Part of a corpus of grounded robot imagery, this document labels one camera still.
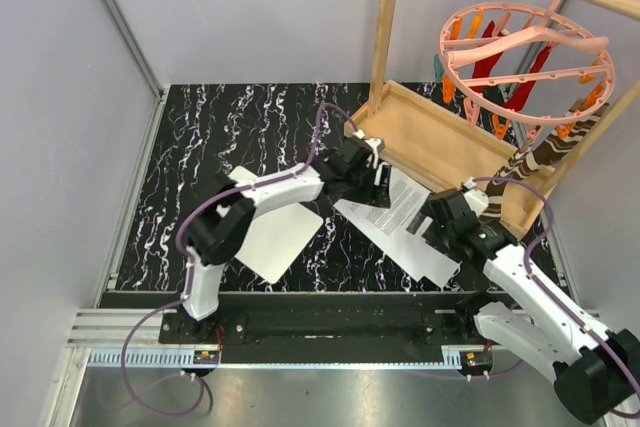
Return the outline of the pink round clip hanger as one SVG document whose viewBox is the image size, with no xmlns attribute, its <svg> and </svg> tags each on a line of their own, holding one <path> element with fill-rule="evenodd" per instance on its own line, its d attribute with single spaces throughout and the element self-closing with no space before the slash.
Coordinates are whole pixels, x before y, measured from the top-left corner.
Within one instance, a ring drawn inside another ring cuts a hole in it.
<svg viewBox="0 0 640 427">
<path fill-rule="evenodd" d="M 442 98 L 464 98 L 464 115 L 475 125 L 488 112 L 491 128 L 503 139 L 512 123 L 523 123 L 529 140 L 550 126 L 571 124 L 587 118 L 609 100 L 616 81 L 609 40 L 596 36 L 565 17 L 565 0 L 552 0 L 542 8 L 517 2 L 484 2 L 452 15 L 439 34 L 434 57 L 436 79 Z M 482 38 L 490 21 L 493 37 Z M 474 65 L 501 53 L 491 76 L 473 79 Z M 577 106 L 565 114 L 535 114 L 525 110 L 534 87 L 542 83 L 573 79 L 587 91 Z"/>
</svg>

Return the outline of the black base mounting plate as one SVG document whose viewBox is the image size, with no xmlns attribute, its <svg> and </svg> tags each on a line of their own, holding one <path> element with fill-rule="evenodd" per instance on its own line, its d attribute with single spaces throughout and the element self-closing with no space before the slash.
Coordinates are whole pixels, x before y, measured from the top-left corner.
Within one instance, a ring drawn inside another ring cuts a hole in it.
<svg viewBox="0 0 640 427">
<path fill-rule="evenodd" d="M 445 346 L 482 346 L 472 294 L 231 293 L 204 320 L 164 314 L 162 344 L 221 341 L 225 367 L 413 367 L 443 363 Z"/>
</svg>

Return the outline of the brown striped sock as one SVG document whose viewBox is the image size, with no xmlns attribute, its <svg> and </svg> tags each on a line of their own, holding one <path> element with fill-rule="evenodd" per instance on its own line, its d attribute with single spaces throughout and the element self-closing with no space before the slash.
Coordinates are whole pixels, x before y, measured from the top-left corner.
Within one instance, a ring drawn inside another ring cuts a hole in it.
<svg viewBox="0 0 640 427">
<path fill-rule="evenodd" d="M 544 166 L 559 163 L 586 137 L 609 108 L 610 104 L 605 102 L 585 119 L 556 126 L 531 152 L 531 158 L 526 161 L 527 166 L 538 171 Z"/>
<path fill-rule="evenodd" d="M 532 147 L 530 144 L 519 148 L 495 174 L 498 178 L 511 178 L 524 181 L 538 169 Z M 504 191 L 507 187 L 506 181 L 490 180 L 486 186 L 485 193 L 489 200 L 489 205 L 481 218 L 483 220 L 500 219 L 502 214 L 502 203 Z"/>
</svg>

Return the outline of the white clipboard folder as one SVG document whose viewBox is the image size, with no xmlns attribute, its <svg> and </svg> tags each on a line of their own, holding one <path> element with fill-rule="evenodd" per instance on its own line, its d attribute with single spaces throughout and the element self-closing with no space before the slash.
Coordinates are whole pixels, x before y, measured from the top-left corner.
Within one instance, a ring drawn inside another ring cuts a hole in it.
<svg viewBox="0 0 640 427">
<path fill-rule="evenodd" d="M 245 193 L 257 202 L 256 214 L 236 258 L 266 282 L 278 282 L 323 224 L 322 218 L 303 206 L 322 191 L 319 174 L 312 168 L 292 169 L 296 177 Z"/>
</svg>

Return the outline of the black marble pattern mat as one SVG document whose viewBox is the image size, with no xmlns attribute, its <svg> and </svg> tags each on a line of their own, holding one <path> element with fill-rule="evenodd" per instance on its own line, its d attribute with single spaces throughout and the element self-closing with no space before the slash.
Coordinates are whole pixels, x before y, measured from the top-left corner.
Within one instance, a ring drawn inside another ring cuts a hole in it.
<svg viewBox="0 0 640 427">
<path fill-rule="evenodd" d="M 210 198 L 217 173 L 242 166 L 271 174 L 303 161 L 312 134 L 321 146 L 343 139 L 339 112 L 319 113 L 323 102 L 352 113 L 369 95 L 365 83 L 183 84 L 169 89 L 127 240 L 108 289 L 177 292 L 185 261 L 175 245 L 186 215 Z M 275 283 L 240 262 L 222 287 L 242 292 L 432 292 L 414 280 L 335 210 L 331 199 L 309 204 L 321 225 Z"/>
</svg>

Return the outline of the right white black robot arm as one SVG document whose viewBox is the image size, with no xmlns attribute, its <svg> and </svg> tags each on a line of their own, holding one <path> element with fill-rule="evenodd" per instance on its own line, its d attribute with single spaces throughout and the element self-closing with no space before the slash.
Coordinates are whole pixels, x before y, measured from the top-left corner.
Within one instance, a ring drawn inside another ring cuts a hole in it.
<svg viewBox="0 0 640 427">
<path fill-rule="evenodd" d="M 430 194 L 410 224 L 428 245 L 500 286 L 526 313 L 481 293 L 461 307 L 454 331 L 466 343 L 485 338 L 509 349 L 553 386 L 577 420 L 593 424 L 639 394 L 639 340 L 611 330 L 533 264 L 499 220 L 482 220 L 487 195 L 473 181 Z"/>
</svg>

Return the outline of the aluminium frame rail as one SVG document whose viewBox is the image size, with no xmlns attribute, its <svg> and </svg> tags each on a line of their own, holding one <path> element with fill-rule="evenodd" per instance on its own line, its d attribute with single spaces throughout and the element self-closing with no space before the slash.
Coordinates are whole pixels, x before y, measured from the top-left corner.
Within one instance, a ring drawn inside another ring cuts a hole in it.
<svg viewBox="0 0 640 427">
<path fill-rule="evenodd" d="M 111 281 L 116 278 L 120 263 L 124 257 L 129 230 L 133 222 L 134 207 L 143 183 L 143 170 L 151 155 L 152 145 L 157 134 L 163 110 L 165 93 L 165 88 L 153 72 L 118 0 L 99 1 L 131 60 L 141 74 L 148 90 L 151 92 L 151 104 L 145 130 L 140 138 L 134 170 L 119 213 L 117 228 L 109 247 L 108 257 L 102 270 L 98 290 L 94 296 L 94 306 L 100 303 L 107 287 L 111 284 Z M 63 361 L 58 368 L 56 379 L 53 382 L 54 391 L 52 399 L 50 400 L 48 413 L 44 420 L 46 426 L 68 426 L 71 424 L 87 368 L 89 353 L 90 349 L 87 347 L 77 347 L 73 344 L 67 344 L 65 346 Z"/>
</svg>

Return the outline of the wooden drying rack stand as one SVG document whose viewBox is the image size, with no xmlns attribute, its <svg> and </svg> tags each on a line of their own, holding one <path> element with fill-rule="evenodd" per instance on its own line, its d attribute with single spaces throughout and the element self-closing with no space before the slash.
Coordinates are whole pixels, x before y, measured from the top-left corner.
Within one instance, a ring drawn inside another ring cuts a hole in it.
<svg viewBox="0 0 640 427">
<path fill-rule="evenodd" d="M 637 18 L 639 0 L 584 0 L 608 11 Z M 386 76 L 396 0 L 380 0 L 372 79 L 368 101 L 356 112 L 346 133 L 362 129 L 384 140 L 383 159 L 403 170 L 426 187 L 442 191 L 458 186 L 472 176 L 496 173 L 521 147 L 532 151 L 552 132 L 545 127 L 529 140 L 523 123 L 512 123 L 498 139 L 488 112 L 475 125 L 464 115 L 450 112 Z M 544 166 L 524 180 L 521 188 L 504 192 L 500 220 L 516 235 L 524 235 L 539 215 L 544 201 L 563 175 L 592 147 L 613 122 L 638 97 L 637 86 L 607 101 L 609 110 L 573 150 L 554 166 Z"/>
</svg>

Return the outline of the printed paper sheet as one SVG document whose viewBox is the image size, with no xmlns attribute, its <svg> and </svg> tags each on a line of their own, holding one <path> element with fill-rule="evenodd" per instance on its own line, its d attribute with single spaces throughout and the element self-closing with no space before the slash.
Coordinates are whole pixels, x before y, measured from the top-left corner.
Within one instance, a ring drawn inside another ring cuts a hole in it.
<svg viewBox="0 0 640 427">
<path fill-rule="evenodd" d="M 409 225 L 430 191 L 393 167 L 389 194 L 391 207 L 371 207 L 340 199 L 334 208 L 415 281 L 424 278 L 444 287 L 459 272 L 459 264 L 422 238 L 431 224 L 425 220 L 415 233 Z"/>
</svg>

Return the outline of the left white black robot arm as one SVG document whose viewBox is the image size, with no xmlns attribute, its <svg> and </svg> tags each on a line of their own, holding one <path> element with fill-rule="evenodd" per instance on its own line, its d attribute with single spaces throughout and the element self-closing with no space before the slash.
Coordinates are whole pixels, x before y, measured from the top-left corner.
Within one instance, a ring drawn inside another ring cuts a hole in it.
<svg viewBox="0 0 640 427">
<path fill-rule="evenodd" d="M 243 182 L 218 175 L 215 195 L 191 211 L 176 235 L 176 246 L 188 263 L 180 295 L 186 312 L 181 331 L 196 343 L 214 335 L 223 271 L 258 218 L 332 195 L 388 209 L 391 166 L 382 159 L 384 148 L 383 139 L 359 130 L 339 148 L 312 154 L 282 172 Z"/>
</svg>

